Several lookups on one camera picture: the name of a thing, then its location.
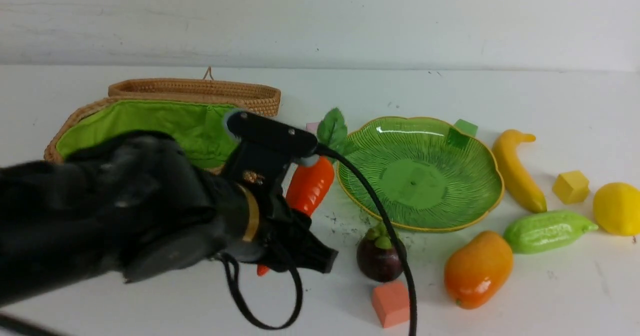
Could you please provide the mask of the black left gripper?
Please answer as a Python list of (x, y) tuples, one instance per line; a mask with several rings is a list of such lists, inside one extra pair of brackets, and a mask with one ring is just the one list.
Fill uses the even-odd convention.
[(251, 241), (263, 252), (253, 263), (274, 272), (297, 268), (327, 274), (333, 269), (338, 250), (295, 220), (285, 200), (282, 181), (293, 163), (289, 156), (240, 142), (221, 175), (247, 188), (257, 202), (259, 220)]

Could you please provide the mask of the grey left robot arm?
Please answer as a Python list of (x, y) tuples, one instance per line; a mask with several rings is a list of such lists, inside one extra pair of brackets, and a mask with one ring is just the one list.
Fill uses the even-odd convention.
[(173, 137), (133, 131), (62, 163), (2, 168), (1, 305), (105, 273), (135, 283), (206, 259), (331, 272), (338, 252), (282, 194), (295, 156), (244, 137), (215, 174)]

